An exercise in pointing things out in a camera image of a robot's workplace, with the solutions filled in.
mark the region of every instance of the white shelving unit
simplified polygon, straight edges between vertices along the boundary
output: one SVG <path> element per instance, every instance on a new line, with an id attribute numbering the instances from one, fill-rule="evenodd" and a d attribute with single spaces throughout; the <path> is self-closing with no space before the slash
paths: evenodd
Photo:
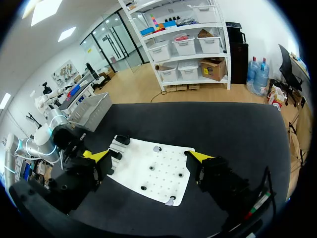
<path id="1" fill-rule="evenodd" d="M 226 23 L 224 21 L 219 3 L 217 0 L 118 0 L 120 5 L 122 6 L 124 12 L 126 13 L 129 21 L 131 22 L 137 36 L 139 37 L 139 40 L 146 52 L 147 57 L 150 60 L 150 64 L 153 68 L 153 71 L 155 73 L 155 76 L 157 77 L 158 83 L 160 85 L 160 88 L 162 91 L 165 91 L 164 86 L 169 86 L 169 85 L 180 85 L 180 84 L 201 84 L 201 83 L 224 83 L 227 84 L 227 89 L 230 89 L 230 82 L 231 82 L 231 56 L 230 56 L 230 45 L 229 45 L 229 36 L 228 36 L 228 32 L 227 32 L 227 27 L 226 27 Z M 152 21 L 147 20 L 146 16 L 147 14 L 149 15 L 150 13 L 148 12 L 155 12 L 157 13 L 157 15 L 159 15 L 160 13 L 162 13 L 163 11 L 160 10 L 160 8 L 164 8 L 166 10 L 166 7 L 168 6 L 168 11 L 172 13 L 170 14 L 170 16 L 176 16 L 179 13 L 177 12 L 178 7 L 180 6 L 179 4 L 192 4 L 192 2 L 207 2 L 207 5 L 215 5 L 216 6 L 216 13 L 218 15 L 219 18 L 219 22 L 218 23 L 200 23 L 200 24 L 193 24 L 193 25 L 185 25 L 185 26 L 180 26 L 180 27 L 174 27 L 174 28 L 169 28 L 163 31 L 159 31 L 147 36 L 142 36 L 140 33 L 140 30 L 142 29 L 138 29 L 137 25 L 135 24 L 134 20 L 136 19 L 135 15 L 133 16 L 133 13 L 138 13 L 138 14 L 142 14 L 143 16 L 145 16 L 145 21 L 148 24 L 148 27 L 152 27 L 154 26 Z M 137 6 L 132 9 L 129 10 L 126 6 L 126 4 L 128 3 L 137 3 Z M 157 39 L 161 39 L 162 37 L 168 37 L 168 36 L 172 36 L 170 35 L 170 33 L 182 33 L 184 31 L 193 31 L 194 29 L 200 30 L 200 29 L 211 29 L 211 28 L 216 28 L 218 31 L 222 32 L 222 38 L 220 40 L 221 43 L 221 48 L 220 48 L 220 53 L 219 54 L 203 54 L 203 51 L 200 47 L 200 45 L 195 45 L 195 49 L 196 49 L 196 54 L 195 55 L 187 55 L 187 56 L 179 56 L 177 53 L 173 53 L 171 58 L 168 60 L 164 60 L 164 61 L 160 61 L 160 62 L 155 62 L 152 60 L 152 57 L 150 56 L 149 52 L 148 52 L 148 44 L 147 42 L 151 39 L 154 39 L 155 41 L 157 41 Z M 213 57 L 223 57 L 225 58 L 226 61 L 226 67 L 227 67 L 227 75 L 224 76 L 224 78 L 221 81 L 216 81 L 216 80 L 212 80 L 212 79 L 208 79 L 202 76 L 201 73 L 201 69 L 199 68 L 199 77 L 198 80 L 190 80 L 190 81 L 184 81 L 182 80 L 181 76 L 179 76 L 179 78 L 176 81 L 173 82 L 164 82 L 159 74 L 159 72 L 157 70 L 155 70 L 155 65 L 156 64 L 162 64 L 162 63 L 166 63 L 166 62 L 173 62 L 173 61 L 182 61 L 182 60 L 191 60 L 191 59 L 203 59 L 203 58 L 213 58 Z"/>

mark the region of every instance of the ceiling light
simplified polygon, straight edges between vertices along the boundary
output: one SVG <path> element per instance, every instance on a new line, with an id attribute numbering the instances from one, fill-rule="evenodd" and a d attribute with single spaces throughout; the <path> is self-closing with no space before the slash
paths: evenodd
<path id="1" fill-rule="evenodd" d="M 71 34 L 73 34 L 73 32 L 74 32 L 75 29 L 76 29 L 76 26 L 74 26 L 74 27 L 72 27 L 72 28 L 70 28 L 70 29 L 68 29 L 68 30 L 66 30 L 66 31 L 63 31 L 63 32 L 61 33 L 60 37 L 59 37 L 58 42 L 60 42 L 60 41 L 62 41 L 62 40 L 64 40 L 64 39 L 70 37 Z"/>
<path id="2" fill-rule="evenodd" d="M 62 0 L 43 0 L 36 4 L 31 26 L 57 13 Z"/>
<path id="3" fill-rule="evenodd" d="M 28 4 L 25 7 L 22 19 L 27 17 L 31 11 L 35 8 L 35 5 L 39 2 L 40 0 L 29 0 Z"/>
<path id="4" fill-rule="evenodd" d="M 4 109 L 6 104 L 8 103 L 9 99 L 10 99 L 11 95 L 6 93 L 5 96 L 3 97 L 1 103 L 0 103 L 0 109 Z"/>

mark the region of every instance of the poster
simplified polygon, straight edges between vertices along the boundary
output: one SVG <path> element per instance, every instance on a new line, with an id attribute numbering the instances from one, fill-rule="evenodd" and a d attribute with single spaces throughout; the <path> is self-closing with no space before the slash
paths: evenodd
<path id="1" fill-rule="evenodd" d="M 77 69 L 75 68 L 71 60 L 64 63 L 59 67 L 53 74 L 52 78 L 56 84 L 61 87 L 65 84 L 74 82 L 74 79 L 79 75 Z"/>

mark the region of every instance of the white ceiling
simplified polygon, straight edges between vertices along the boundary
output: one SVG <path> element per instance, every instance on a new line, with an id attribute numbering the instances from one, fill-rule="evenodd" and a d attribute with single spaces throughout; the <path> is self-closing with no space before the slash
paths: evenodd
<path id="1" fill-rule="evenodd" d="M 57 13 L 31 27 L 33 12 L 16 22 L 0 52 L 0 100 L 5 92 L 12 96 L 32 73 L 50 57 L 79 38 L 117 0 L 63 0 Z M 57 42 L 60 34 L 76 26 L 67 39 Z"/>

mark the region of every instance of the plastic bag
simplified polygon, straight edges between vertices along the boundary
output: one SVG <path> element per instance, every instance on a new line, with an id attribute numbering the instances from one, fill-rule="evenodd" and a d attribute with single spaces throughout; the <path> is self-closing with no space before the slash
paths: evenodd
<path id="1" fill-rule="evenodd" d="M 183 40 L 188 40 L 188 36 L 186 33 L 181 33 L 174 36 L 174 41 L 183 41 Z"/>
<path id="2" fill-rule="evenodd" d="M 272 86 L 272 91 L 268 94 L 268 104 L 273 105 L 277 107 L 279 111 L 281 111 L 281 107 L 287 99 L 284 92 L 279 87 L 276 87 L 275 85 Z"/>

